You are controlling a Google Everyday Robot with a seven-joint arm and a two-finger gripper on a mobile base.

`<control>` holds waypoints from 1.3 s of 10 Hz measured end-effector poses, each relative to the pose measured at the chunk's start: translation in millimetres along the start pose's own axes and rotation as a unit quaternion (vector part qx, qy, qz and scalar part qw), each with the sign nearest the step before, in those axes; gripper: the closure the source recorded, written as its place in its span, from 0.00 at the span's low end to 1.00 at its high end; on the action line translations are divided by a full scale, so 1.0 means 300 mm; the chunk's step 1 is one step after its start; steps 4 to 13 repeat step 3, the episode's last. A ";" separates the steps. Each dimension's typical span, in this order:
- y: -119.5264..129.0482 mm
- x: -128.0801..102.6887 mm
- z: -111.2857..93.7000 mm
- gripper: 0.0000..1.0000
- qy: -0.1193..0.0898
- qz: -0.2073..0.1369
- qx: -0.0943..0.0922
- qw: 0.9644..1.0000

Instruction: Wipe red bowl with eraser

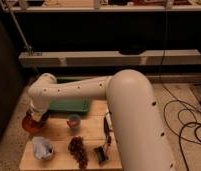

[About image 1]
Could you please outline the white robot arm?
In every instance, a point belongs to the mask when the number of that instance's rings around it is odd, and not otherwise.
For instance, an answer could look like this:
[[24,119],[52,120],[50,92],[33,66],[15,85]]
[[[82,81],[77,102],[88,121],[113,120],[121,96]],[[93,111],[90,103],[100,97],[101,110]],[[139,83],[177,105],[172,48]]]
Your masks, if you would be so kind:
[[59,84],[45,73],[28,89],[37,118],[56,99],[105,100],[123,171],[176,171],[150,81],[135,70]]

